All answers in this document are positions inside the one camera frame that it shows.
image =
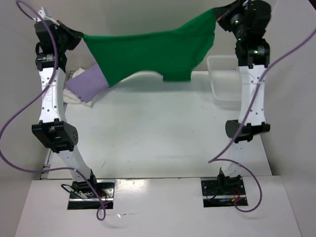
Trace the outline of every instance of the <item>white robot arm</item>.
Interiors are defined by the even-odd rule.
[[[237,40],[235,53],[242,77],[241,112],[236,120],[226,122],[226,134],[233,138],[245,118],[253,98],[257,83],[259,92],[243,124],[241,133],[234,140],[250,142],[254,135],[268,132],[270,125],[264,116],[264,82],[259,78],[270,63],[270,46],[263,38],[271,18],[271,6],[262,0],[236,0],[233,3],[214,9],[218,24],[233,32]]]
[[[80,42],[83,34],[69,29],[59,21],[53,20],[47,16],[47,12],[43,8],[39,11],[39,14],[45,19],[55,38],[58,51],[58,68],[54,79],[48,85],[54,71],[55,55],[46,28],[37,19],[35,30],[39,43],[36,45],[36,65],[39,70],[42,90],[47,86],[49,88],[42,96],[39,123],[32,125],[32,132],[45,147],[57,153],[67,167],[80,171],[95,186],[96,178],[92,170],[85,164],[77,147],[77,129],[66,122],[63,101],[67,62],[65,52],[66,50],[73,50]],[[75,171],[71,170],[70,172],[73,177],[73,187],[78,192],[88,193],[90,188],[85,180]]]
[[[43,68],[42,71],[39,71],[40,81],[42,84],[42,89],[47,85],[48,80],[50,79],[53,73],[53,68]],[[39,117],[39,123],[43,124],[57,124],[58,122],[66,122],[65,118],[65,109],[64,109],[64,100],[63,100],[63,90],[65,82],[65,73],[61,68],[57,69],[55,77],[51,83],[51,86],[47,92],[42,96],[42,107],[41,114]],[[52,134],[51,139],[60,139],[58,136],[53,136],[58,128],[55,126],[50,127],[50,133]],[[72,134],[72,140],[74,144],[78,141],[78,133],[74,128]],[[57,152],[58,156],[64,161],[67,167],[72,167],[79,170],[86,179],[90,179],[91,169],[85,164],[82,156],[78,150],[77,145],[73,145],[68,150],[58,149],[55,147],[54,152]],[[84,182],[83,178],[79,176],[75,171],[70,171],[73,177],[74,182]]]

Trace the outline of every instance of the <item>lavender fabric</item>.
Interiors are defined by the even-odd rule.
[[[98,64],[66,82],[66,89],[86,103],[108,87],[109,84]]]

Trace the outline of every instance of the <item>white tabletop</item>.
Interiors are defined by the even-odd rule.
[[[114,208],[102,222],[96,210],[67,210],[60,185],[70,180],[33,181],[16,237],[300,237],[281,178],[258,180],[263,199],[251,213],[203,208],[199,178],[117,180]],[[249,209],[259,192],[251,177],[244,186],[249,206],[241,209]]]
[[[110,179],[216,176],[223,164],[207,161],[227,145],[225,123],[238,116],[239,111],[213,103],[207,72],[194,72],[191,82],[179,83],[138,73],[102,93],[93,108],[66,109],[87,165],[97,178]],[[260,136],[247,144],[239,161],[256,175],[271,175]],[[56,154],[49,163],[64,166]],[[71,176],[57,171],[48,178]]]

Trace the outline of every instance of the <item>green cloth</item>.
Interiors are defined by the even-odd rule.
[[[190,81],[192,70],[213,46],[216,19],[210,9],[182,27],[134,36],[83,39],[109,86],[139,71],[155,71],[164,81]]]

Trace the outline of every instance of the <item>plastic basket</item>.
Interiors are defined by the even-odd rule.
[[[208,56],[207,66],[214,103],[240,109],[242,85],[236,56]]]

